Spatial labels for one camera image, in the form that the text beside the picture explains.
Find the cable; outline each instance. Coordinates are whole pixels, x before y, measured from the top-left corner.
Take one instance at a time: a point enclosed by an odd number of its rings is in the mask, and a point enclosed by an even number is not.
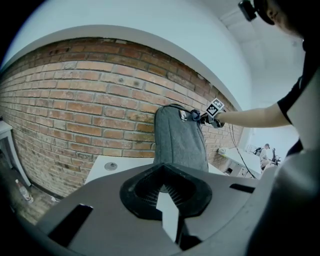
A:
[[[238,151],[238,153],[239,153],[239,155],[240,155],[240,157],[241,157],[241,159],[242,159],[242,161],[243,161],[243,163],[244,163],[244,166],[246,167],[246,169],[248,170],[248,172],[252,175],[252,177],[253,177],[254,179],[256,179],[256,176],[254,176],[254,174],[253,174],[253,173],[249,170],[249,168],[247,167],[247,165],[246,165],[246,163],[245,163],[245,160],[243,159],[243,157],[242,157],[242,155],[241,155],[241,153],[240,153],[240,151],[239,151],[239,148],[238,148],[238,146],[237,146],[237,144],[236,144],[235,133],[234,133],[234,125],[231,124],[231,126],[232,126],[232,133],[231,133],[231,129],[230,129],[230,124],[229,124],[229,123],[228,123],[228,126],[229,126],[229,131],[230,131],[230,136],[231,136],[232,142],[233,142],[236,150]]]

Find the black t-shirt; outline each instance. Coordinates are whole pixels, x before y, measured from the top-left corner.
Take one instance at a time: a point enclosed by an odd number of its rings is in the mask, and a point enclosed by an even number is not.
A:
[[[292,90],[277,103],[278,106],[285,116],[285,118],[291,123],[287,112],[292,107],[292,105],[299,98],[301,93],[304,91],[308,82],[315,74],[319,66],[319,50],[316,45],[307,44],[306,41],[303,42],[303,49],[305,50],[305,59],[303,66],[302,76],[298,79],[297,83],[293,86]],[[302,143],[300,140],[288,151],[287,156],[298,153],[303,149]]]

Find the gray backpack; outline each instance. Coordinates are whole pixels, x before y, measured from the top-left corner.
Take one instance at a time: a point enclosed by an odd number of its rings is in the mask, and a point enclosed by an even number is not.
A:
[[[178,164],[209,171],[201,125],[184,107],[177,104],[160,107],[154,117],[154,135],[155,164]]]

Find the person's arm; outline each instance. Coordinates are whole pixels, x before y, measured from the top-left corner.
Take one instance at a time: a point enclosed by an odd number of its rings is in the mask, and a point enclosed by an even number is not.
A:
[[[223,112],[215,116],[221,123],[250,128],[270,128],[290,125],[277,103],[266,108]]]

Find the brick wall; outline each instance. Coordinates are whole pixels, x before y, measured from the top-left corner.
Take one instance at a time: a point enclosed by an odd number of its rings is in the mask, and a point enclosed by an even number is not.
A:
[[[28,53],[3,74],[0,113],[13,126],[18,156],[30,179],[66,196],[86,179],[98,155],[153,157],[154,113],[178,103],[202,112],[218,97],[178,60],[115,39],[55,42]],[[220,147],[233,148],[229,128],[203,126],[208,159],[223,169]],[[238,143],[242,128],[235,126]]]

